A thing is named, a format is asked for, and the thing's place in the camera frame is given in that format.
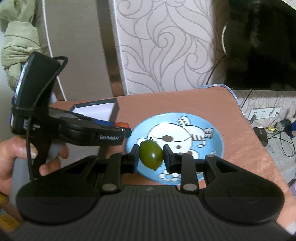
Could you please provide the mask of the person's left hand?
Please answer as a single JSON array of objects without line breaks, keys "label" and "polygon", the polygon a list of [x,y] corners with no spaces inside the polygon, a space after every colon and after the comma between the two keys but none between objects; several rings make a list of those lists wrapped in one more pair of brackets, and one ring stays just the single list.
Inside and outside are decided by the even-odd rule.
[{"label": "person's left hand", "polygon": [[[59,158],[67,159],[69,157],[69,149],[64,145],[58,157],[49,163],[43,164],[39,168],[41,176],[46,176],[58,169],[61,169],[61,161]],[[27,160],[26,140],[16,136],[1,142],[1,194],[9,196],[11,191],[13,167],[16,158]]]}]

